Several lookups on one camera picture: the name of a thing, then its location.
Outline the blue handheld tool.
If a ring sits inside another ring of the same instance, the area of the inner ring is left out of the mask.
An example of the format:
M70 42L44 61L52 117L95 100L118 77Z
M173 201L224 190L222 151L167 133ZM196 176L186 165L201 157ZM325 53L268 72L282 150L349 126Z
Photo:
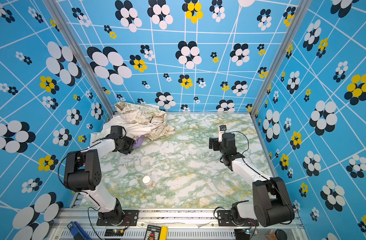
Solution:
M84 229L75 221L71 221L67 225L74 240L92 240L91 237L84 231Z

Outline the brown black round jar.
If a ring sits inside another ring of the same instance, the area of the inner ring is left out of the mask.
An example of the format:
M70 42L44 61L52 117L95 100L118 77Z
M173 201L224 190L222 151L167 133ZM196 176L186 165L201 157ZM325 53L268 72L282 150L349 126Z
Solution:
M288 239L287 233L281 229L270 230L265 234L265 237L268 240L287 240Z

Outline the aluminium front rail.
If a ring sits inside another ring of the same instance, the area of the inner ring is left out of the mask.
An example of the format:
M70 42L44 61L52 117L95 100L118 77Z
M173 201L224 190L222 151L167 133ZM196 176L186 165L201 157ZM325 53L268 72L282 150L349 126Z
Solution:
M220 227L213 209L140 209L136 226L97 226L97 212L88 209L63 209L49 231L49 240L72 240L67 225L71 221L79 223L93 240L142 240L148 225L168 227L168 240L234 240L235 229L246 229L251 240L265 240L265 234L273 229L284 230L289 240L307 240L308 236L299 216L289 225L272 225L253 228ZM106 229L124 229L121 238L105 239Z

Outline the cream green-printed cloth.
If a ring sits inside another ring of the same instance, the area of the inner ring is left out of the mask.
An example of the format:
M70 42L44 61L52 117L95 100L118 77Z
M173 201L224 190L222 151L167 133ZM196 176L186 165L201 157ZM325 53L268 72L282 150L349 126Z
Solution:
M167 122L167 112L160 110L157 106L121 102L116 103L115 108L119 119L122 121L120 125L134 139L145 136L149 140L154 141L175 130Z

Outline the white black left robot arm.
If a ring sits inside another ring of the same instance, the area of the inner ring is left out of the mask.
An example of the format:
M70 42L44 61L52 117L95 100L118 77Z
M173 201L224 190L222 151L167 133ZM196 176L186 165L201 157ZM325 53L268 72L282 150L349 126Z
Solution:
M135 140L127 136L124 127L112 126L106 137L96 140L87 149L66 156L63 185L89 199L97 208L99 218L106 222L122 221L124 212L119 200L101 183L100 160L111 152L128 155L134 144Z

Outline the right controller board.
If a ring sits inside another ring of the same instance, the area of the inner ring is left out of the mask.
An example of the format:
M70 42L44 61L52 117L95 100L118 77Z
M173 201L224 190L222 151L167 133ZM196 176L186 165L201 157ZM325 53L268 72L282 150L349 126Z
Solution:
M246 229L235 229L235 240L250 240L251 233Z

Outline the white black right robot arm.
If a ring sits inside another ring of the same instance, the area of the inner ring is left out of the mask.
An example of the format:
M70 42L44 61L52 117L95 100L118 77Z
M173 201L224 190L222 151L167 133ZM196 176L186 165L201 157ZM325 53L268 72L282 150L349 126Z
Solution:
M295 211L284 180L271 177L247 163L245 156L237 150L234 133L220 131L218 138L209 138L209 149L220 152L220 162L245 180L253 190L251 203L241 201L232 204L230 213L233 225L269 227L292 223Z

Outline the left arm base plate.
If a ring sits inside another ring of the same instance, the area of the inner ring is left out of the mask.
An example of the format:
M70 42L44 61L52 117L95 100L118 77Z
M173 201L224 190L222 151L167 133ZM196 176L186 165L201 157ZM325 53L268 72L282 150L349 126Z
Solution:
M136 226L139 212L139 210L124 210L121 213L115 213L114 211L107 213L98 212L97 226Z

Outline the aluminium corner post left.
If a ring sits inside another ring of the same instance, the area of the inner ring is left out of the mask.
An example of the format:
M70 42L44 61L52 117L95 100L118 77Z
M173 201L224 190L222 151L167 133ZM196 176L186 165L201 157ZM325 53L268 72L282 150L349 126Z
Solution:
M88 60L84 56L84 52L78 44L75 34L67 24L65 16L61 13L61 8L57 5L56 1L43 1L43 3L45 4L51 16L55 19L55 22L59 26L65 41L71 48L77 61L80 63L82 70L86 74L86 78L89 80L92 88L101 100L101 103L105 107L109 118L112 118L115 111L113 110L108 98L103 93L102 86L95 76L95 73L93 72Z

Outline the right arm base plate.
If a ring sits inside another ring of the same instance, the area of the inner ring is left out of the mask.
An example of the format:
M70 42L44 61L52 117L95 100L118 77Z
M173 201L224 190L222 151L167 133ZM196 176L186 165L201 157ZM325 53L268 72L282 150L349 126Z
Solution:
M213 212L213 215L220 227L253 228L259 226L259 222L254 219L247 218L238 220L236 214L232 214L231 210L216 210Z

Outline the purple printed cloth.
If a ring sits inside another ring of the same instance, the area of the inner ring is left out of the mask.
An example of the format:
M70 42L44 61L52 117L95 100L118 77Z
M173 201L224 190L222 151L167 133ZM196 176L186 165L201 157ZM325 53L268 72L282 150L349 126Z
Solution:
M145 138L145 136L144 136L144 135L140 136L140 137L135 141L135 143L134 143L134 145L133 145L133 149L136 149L136 148L140 147L140 146L143 144L144 138Z

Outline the controller board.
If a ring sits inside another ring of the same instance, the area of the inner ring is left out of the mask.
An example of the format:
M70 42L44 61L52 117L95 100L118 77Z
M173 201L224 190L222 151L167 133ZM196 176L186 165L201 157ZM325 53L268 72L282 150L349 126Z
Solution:
M235 240L250 240L251 233L246 229L235 229Z
M106 229L104 237L105 239L121 238L124 236L124 229Z

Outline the aluminium corner post right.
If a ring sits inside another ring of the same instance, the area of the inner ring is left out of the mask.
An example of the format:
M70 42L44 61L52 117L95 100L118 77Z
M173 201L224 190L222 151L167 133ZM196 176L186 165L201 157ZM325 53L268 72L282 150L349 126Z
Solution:
M260 88L260 91L257 95L257 98L253 104L252 112L250 113L251 117L253 118L256 114L256 112L259 110L260 105L262 104L264 97L266 95L266 91L270 84L272 83L273 79L275 78L275 74L277 73L280 65L282 64L282 61L285 57L285 52L287 51L288 47L292 43L292 40L294 39L297 31L299 30L300 25L302 24L304 17L307 13L307 10L309 9L310 5L312 3L312 0L303 0L300 1L300 4L298 5L296 9L296 14L294 19L292 20L292 23L288 27L288 30L286 31L284 38L278 48L278 51L276 52L276 55L273 59L273 62L269 68L268 76L263 81L263 84Z

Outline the aluminium corner post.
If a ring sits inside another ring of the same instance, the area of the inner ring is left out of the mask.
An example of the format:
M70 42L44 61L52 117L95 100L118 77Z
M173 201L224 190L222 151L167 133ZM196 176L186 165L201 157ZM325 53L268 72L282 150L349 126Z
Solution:
M292 23L288 27L288 30L286 31L284 38L278 48L278 51L276 52L276 55L273 59L273 62L269 68L268 76L263 81L263 84L260 88L260 91L257 95L257 98L253 104L252 112L250 113L251 117L253 118L256 114L256 112L259 110L260 105L262 104L264 97L266 95L266 91L270 84L272 83L273 79L275 78L275 74L277 73L280 65L282 64L282 61L285 57L285 52L287 51L288 47L292 43L292 40L294 39L297 31L299 30L300 25L302 24L304 17L307 13L307 10L309 9L310 5L312 3L312 0L303 0L300 1L300 4L298 5L296 9L296 14L294 19L292 20Z
M78 44L75 34L67 24L65 16L61 13L61 8L57 5L56 1L43 1L43 3L45 4L51 16L55 19L55 22L59 26L65 41L71 48L77 61L80 63L82 70L86 74L86 78L89 80L92 88L101 100L101 103L105 107L109 118L112 118L115 111L113 110L108 98L103 93L102 86L95 76L95 73L93 72L88 60L84 56L84 52Z

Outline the white capped pill bottle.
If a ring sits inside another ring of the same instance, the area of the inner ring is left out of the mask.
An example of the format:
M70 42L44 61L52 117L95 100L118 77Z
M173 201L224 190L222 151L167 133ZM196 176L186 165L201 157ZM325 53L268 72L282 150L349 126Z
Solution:
M142 179L142 184L147 188L152 188L154 186L154 183L150 176L144 176Z

